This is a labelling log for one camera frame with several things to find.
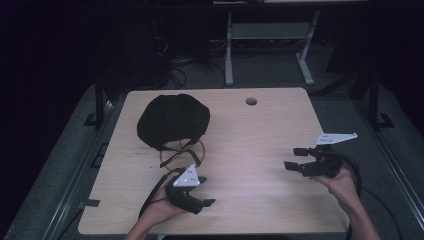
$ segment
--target table leg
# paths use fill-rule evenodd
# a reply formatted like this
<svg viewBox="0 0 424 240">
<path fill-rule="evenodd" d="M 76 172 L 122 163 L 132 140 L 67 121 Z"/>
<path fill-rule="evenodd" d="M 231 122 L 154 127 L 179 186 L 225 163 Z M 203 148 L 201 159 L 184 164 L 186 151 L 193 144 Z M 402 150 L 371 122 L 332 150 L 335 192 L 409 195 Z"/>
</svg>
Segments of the table leg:
<svg viewBox="0 0 424 240">
<path fill-rule="evenodd" d="M 233 85 L 233 63 L 231 61 L 231 12 L 228 13 L 227 23 L 227 54 L 225 56 L 225 84 Z"/>
<path fill-rule="evenodd" d="M 308 65 L 306 64 L 306 54 L 308 53 L 309 46 L 311 45 L 312 37 L 314 36 L 315 27 L 318 22 L 320 11 L 315 11 L 314 15 L 312 17 L 311 23 L 308 28 L 308 32 L 306 34 L 305 38 L 305 46 L 303 47 L 302 51 L 299 53 L 296 53 L 296 60 L 299 64 L 300 70 L 302 71 L 303 78 L 305 79 L 305 82 L 307 85 L 313 85 L 314 80 L 312 79 L 311 72 L 309 71 Z"/>
</svg>

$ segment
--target floor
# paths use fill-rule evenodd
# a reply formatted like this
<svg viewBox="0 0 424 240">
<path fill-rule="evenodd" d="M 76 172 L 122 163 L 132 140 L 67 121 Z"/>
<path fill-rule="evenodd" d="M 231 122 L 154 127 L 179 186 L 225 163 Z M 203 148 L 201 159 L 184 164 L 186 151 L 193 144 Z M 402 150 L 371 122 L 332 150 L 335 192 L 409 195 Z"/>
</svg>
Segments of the floor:
<svg viewBox="0 0 424 240">
<path fill-rule="evenodd" d="M 331 44 L 312 45 L 307 63 L 316 82 L 313 86 L 307 86 L 302 79 L 294 56 L 296 46 L 285 46 L 278 53 L 265 47 L 255 54 L 239 55 L 234 58 L 235 83 L 232 88 L 302 87 L 310 93 L 315 92 L 343 77 L 326 72 L 333 49 Z M 184 88 L 187 89 L 221 88 L 224 57 L 218 55 L 211 61 L 213 64 L 210 65 L 187 64 L 173 73 L 182 83 L 181 71 L 184 72 L 187 76 Z M 363 114 L 367 97 L 360 101 L 351 100 L 348 97 L 351 86 L 352 83 L 348 83 L 324 96 L 311 97 L 321 126 L 326 132 L 358 134 L 357 140 L 339 144 L 335 146 L 336 150 L 359 162 L 364 186 L 387 205 L 403 238 L 424 239 L 422 220 L 417 220 L 423 210 L 421 199 L 424 199 L 424 138 L 384 86 L 380 88 L 379 112 L 387 113 L 395 127 L 375 131 Z M 174 81 L 163 87 L 174 88 Z M 125 94 L 111 102 L 105 108 L 105 122 L 94 131 L 94 127 L 83 126 L 87 116 L 95 112 L 94 87 L 87 89 L 15 218 L 8 240 L 57 239 L 59 236 L 61 239 L 123 238 L 83 236 L 78 233 L 77 226 L 81 216 L 78 206 L 88 198 L 99 170 L 90 165 L 101 144 L 109 141 L 124 102 Z M 382 238 L 399 239 L 395 223 L 382 204 L 366 191 L 362 201 Z M 299 240 L 344 239 L 344 236 L 343 233 L 287 235 Z"/>
</svg>

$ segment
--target hole in table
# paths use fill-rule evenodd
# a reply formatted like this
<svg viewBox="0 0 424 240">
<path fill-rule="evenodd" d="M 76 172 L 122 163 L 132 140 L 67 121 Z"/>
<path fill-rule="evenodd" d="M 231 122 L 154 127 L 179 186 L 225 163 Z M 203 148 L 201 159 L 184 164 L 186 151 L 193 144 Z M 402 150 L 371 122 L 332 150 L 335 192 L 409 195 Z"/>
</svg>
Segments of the hole in table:
<svg viewBox="0 0 424 240">
<path fill-rule="evenodd" d="M 255 106 L 258 103 L 256 98 L 246 98 L 246 104 L 249 106 Z"/>
</svg>

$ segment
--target metal frame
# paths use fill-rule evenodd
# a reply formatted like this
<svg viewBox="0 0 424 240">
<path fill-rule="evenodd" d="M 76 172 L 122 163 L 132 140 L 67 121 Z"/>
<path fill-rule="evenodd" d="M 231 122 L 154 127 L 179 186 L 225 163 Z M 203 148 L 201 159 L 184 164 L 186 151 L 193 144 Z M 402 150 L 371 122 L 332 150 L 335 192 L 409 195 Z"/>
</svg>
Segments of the metal frame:
<svg viewBox="0 0 424 240">
<path fill-rule="evenodd" d="M 71 178 L 70 183 L 66 187 L 66 191 L 63 194 L 61 200 L 59 201 L 55 213 L 47 227 L 43 240 L 54 240 L 60 234 L 60 231 L 63 227 L 66 217 L 71 209 L 71 203 L 73 202 L 77 192 L 78 186 L 81 182 L 81 179 L 84 176 L 86 169 L 91 165 L 93 157 L 96 155 L 96 146 L 101 144 L 101 138 L 103 135 L 103 130 L 108 127 L 109 117 L 113 111 L 114 107 L 110 101 L 107 101 L 106 106 L 103 108 L 102 115 L 104 113 L 103 124 L 99 125 L 99 129 L 93 131 L 91 136 L 90 143 L 87 144 L 87 148 L 84 151 L 81 160 L 75 169 L 75 172 Z"/>
<path fill-rule="evenodd" d="M 365 107 L 360 104 L 358 101 L 353 101 L 354 106 L 357 111 L 360 113 L 361 118 L 363 119 L 365 126 L 368 128 L 368 131 L 371 133 L 371 136 L 374 138 L 375 143 L 386 159 L 387 166 L 390 173 L 395 180 L 395 183 L 398 185 L 400 192 L 402 193 L 405 201 L 411 208 L 412 213 L 418 221 L 418 224 L 421 226 L 421 229 L 424 230 L 424 204 L 415 192 L 402 168 L 398 164 L 398 160 L 395 155 L 391 152 L 389 146 L 387 146 L 386 141 L 381 136 L 381 133 L 378 129 L 373 126 L 373 123 L 369 121 L 368 112 Z"/>
<path fill-rule="evenodd" d="M 227 52 L 225 56 L 225 84 L 232 86 L 233 63 L 231 60 L 232 39 L 304 39 L 301 52 L 296 53 L 296 60 L 307 85 L 313 85 L 314 80 L 306 64 L 306 55 L 314 36 L 320 11 L 314 11 L 309 23 L 233 23 L 232 13 L 228 13 L 227 22 Z"/>
</svg>

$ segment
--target dark background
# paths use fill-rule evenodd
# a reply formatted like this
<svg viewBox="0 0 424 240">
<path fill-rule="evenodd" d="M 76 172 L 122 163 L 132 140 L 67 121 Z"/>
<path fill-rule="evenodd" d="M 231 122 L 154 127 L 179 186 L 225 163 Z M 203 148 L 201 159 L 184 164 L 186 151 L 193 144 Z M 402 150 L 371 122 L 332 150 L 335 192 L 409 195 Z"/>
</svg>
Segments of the dark background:
<svg viewBox="0 0 424 240">
<path fill-rule="evenodd" d="M 160 88 L 166 81 L 156 74 L 166 67 L 163 59 L 146 49 L 137 57 L 128 55 L 137 41 L 156 47 L 151 40 L 155 32 L 146 25 L 148 18 L 117 17 L 107 10 L 109 1 L 85 2 L 0 3 L 0 236 L 19 210 L 79 99 L 99 74 L 118 75 L 106 77 L 111 98 L 135 88 Z M 336 41 L 329 71 L 349 74 L 362 66 L 373 69 L 424 135 L 424 9 L 420 1 L 413 0 L 376 3 L 352 16 L 338 10 L 323 11 L 314 41 Z M 340 16 L 345 21 L 332 21 Z M 225 21 L 213 20 L 197 21 L 208 28 L 192 27 L 219 36 L 222 33 L 215 30 L 225 29 L 221 28 Z M 185 48 L 178 42 L 187 43 L 183 40 L 188 39 L 196 40 L 201 49 L 207 39 L 183 34 L 187 29 L 181 26 L 190 21 L 190 17 L 180 16 L 174 22 L 180 28 L 170 23 L 166 26 L 172 29 L 168 34 L 176 48 Z M 141 34 L 138 40 L 128 43 L 121 38 L 134 28 Z M 134 65 L 116 62 L 97 41 Z M 205 58 L 201 50 L 191 54 Z M 126 81 L 117 81 L 120 76 Z"/>
</svg>

